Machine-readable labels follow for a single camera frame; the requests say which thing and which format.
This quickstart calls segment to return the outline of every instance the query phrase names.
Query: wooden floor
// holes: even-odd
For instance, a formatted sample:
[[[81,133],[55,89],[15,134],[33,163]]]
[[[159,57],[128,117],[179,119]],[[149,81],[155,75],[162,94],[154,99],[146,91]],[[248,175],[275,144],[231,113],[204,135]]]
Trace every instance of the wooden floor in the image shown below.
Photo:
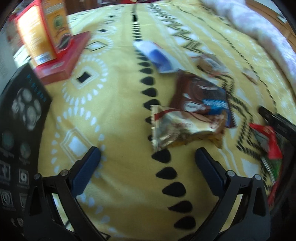
[[[254,0],[246,0],[246,4],[249,8],[253,9],[261,16],[265,17],[269,22],[271,22],[287,39],[294,52],[296,52],[296,35],[288,22],[283,23],[281,20],[278,19],[278,14],[275,11],[261,3],[258,3]]]

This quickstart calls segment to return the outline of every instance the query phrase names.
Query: metal screw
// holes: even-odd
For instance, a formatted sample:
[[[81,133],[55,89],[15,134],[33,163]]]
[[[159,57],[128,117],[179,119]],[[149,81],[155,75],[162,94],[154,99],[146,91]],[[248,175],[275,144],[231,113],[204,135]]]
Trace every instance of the metal screw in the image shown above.
[[[235,172],[232,170],[227,171],[227,175],[230,177],[234,177],[235,176]]]
[[[258,174],[256,174],[256,175],[255,175],[255,179],[258,180],[258,181],[260,181],[260,180],[261,180],[261,176],[258,175]]]
[[[37,180],[37,179],[40,178],[40,176],[41,176],[40,173],[36,173],[36,174],[34,175],[34,179]]]
[[[65,169],[60,172],[60,175],[64,177],[64,176],[67,176],[68,173],[69,173],[69,171]]]

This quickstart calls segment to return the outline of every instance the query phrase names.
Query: bed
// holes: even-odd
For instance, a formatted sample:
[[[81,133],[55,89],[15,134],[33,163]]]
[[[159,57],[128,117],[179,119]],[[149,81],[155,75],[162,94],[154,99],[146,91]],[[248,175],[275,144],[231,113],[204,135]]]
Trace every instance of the bed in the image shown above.
[[[57,175],[91,146],[99,147],[101,162],[77,199],[106,238],[166,241],[194,233],[217,202],[194,162],[200,147],[237,175],[260,174],[270,192],[249,123],[263,123],[259,105],[294,123],[296,109],[288,75],[256,40],[199,0],[106,6],[70,15],[69,25],[73,34],[91,31],[91,39],[72,77],[46,86],[53,101],[38,171]],[[133,47],[141,40],[154,41],[187,71],[228,91],[236,127],[226,129],[222,149],[200,140],[153,152],[150,106],[168,106],[177,74],[159,74]],[[200,53],[215,54],[229,75],[209,77],[192,61]],[[258,85],[242,74],[243,68],[258,75]],[[56,196],[55,202],[62,213]]]

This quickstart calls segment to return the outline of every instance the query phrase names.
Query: orange box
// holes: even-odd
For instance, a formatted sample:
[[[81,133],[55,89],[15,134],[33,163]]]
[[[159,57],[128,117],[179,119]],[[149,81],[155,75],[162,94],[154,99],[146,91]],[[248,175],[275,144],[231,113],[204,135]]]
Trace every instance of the orange box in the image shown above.
[[[72,71],[82,53],[85,45],[91,37],[90,32],[84,32],[73,36],[73,43],[67,49],[66,54],[48,64],[37,66],[34,72],[44,85],[69,79]]]
[[[35,66],[63,57],[72,43],[63,0],[34,0],[15,21]]]

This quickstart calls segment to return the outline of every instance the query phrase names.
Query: blue gripper pad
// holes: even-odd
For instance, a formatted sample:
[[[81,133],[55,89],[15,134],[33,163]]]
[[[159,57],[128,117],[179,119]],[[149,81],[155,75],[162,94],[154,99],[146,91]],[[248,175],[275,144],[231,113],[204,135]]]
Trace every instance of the blue gripper pad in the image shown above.
[[[91,147],[85,156],[73,165],[69,175],[69,180],[72,181],[71,194],[73,197],[83,193],[100,160],[100,150],[97,147]]]
[[[214,161],[205,148],[195,152],[195,163],[201,170],[213,195],[223,197],[225,194],[226,170],[217,161]]]

